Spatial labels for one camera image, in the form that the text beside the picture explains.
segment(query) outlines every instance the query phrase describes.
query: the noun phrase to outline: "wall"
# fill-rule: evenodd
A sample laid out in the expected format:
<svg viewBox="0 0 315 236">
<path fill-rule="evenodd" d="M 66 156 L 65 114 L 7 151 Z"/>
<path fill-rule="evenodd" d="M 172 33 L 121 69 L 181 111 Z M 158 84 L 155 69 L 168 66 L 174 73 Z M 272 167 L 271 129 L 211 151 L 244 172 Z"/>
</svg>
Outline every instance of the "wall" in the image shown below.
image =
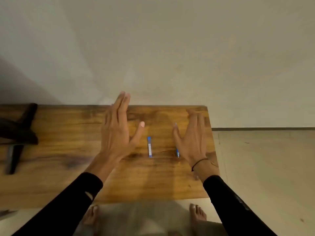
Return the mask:
<svg viewBox="0 0 315 236">
<path fill-rule="evenodd" d="M 315 0 L 0 0 L 0 102 L 204 104 L 315 126 Z"/>
</svg>

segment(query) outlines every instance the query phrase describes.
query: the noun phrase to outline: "black bracelet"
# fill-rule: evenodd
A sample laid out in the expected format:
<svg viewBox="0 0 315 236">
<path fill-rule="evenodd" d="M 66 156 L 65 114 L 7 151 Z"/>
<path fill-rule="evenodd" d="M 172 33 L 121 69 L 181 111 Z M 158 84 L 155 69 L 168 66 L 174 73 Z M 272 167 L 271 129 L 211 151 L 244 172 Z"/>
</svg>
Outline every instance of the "black bracelet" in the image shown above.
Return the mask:
<svg viewBox="0 0 315 236">
<path fill-rule="evenodd" d="M 209 159 L 208 159 L 208 158 L 203 158 L 203 159 L 197 161 L 197 162 L 195 163 L 195 165 L 197 165 L 197 164 L 198 164 L 199 162 L 201 162 L 202 160 L 209 160 Z"/>
</svg>

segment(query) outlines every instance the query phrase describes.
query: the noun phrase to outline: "black sleeve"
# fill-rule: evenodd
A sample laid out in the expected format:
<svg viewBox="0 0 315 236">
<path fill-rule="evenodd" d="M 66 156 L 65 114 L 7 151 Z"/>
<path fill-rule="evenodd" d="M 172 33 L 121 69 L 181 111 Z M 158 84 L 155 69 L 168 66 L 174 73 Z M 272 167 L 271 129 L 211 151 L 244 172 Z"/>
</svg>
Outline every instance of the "black sleeve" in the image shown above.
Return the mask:
<svg viewBox="0 0 315 236">
<path fill-rule="evenodd" d="M 276 235 L 219 176 L 203 183 L 222 224 L 231 235 Z"/>
<path fill-rule="evenodd" d="M 102 187 L 97 176 L 82 173 L 13 235 L 73 235 L 92 203 L 85 192 L 94 200 Z"/>
</svg>

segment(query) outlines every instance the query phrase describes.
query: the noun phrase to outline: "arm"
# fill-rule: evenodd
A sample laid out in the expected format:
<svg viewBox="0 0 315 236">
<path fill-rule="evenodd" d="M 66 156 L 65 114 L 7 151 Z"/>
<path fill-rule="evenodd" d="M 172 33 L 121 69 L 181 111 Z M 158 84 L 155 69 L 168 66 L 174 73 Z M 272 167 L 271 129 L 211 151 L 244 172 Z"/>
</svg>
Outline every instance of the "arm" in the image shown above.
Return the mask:
<svg viewBox="0 0 315 236">
<path fill-rule="evenodd" d="M 85 172 L 80 174 L 56 198 L 31 218 L 14 235 L 73 235 L 85 212 L 103 187 L 119 161 L 138 144 L 143 130 L 141 122 L 129 139 L 127 107 L 130 95 L 121 92 L 105 113 L 102 125 L 101 151 Z"/>
<path fill-rule="evenodd" d="M 176 147 L 199 176 L 226 232 L 229 235 L 275 235 L 224 183 L 219 176 L 218 167 L 206 159 L 204 117 L 194 111 L 188 113 L 190 120 L 184 138 L 180 137 L 177 125 L 174 126 Z"/>
</svg>

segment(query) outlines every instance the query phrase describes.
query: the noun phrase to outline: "wood grain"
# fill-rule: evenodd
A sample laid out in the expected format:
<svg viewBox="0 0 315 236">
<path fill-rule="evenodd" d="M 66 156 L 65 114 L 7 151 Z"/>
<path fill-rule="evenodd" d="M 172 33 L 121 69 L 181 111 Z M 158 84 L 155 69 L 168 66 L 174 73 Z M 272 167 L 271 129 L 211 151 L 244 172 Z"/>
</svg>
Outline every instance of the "wood grain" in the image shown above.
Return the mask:
<svg viewBox="0 0 315 236">
<path fill-rule="evenodd" d="M 38 107 L 32 124 L 37 146 L 25 146 L 14 175 L 5 175 L 7 146 L 0 146 L 0 208 L 42 207 L 68 186 L 100 150 L 100 127 L 108 106 Z M 26 106 L 0 106 L 0 117 L 16 120 Z M 188 124 L 186 109 L 206 117 L 207 156 L 216 161 L 207 107 L 129 106 L 133 135 L 146 123 L 139 146 L 112 171 L 96 198 L 98 203 L 208 197 L 188 163 L 176 157 L 172 126 L 182 135 Z M 148 157 L 151 136 L 153 158 Z"/>
</svg>

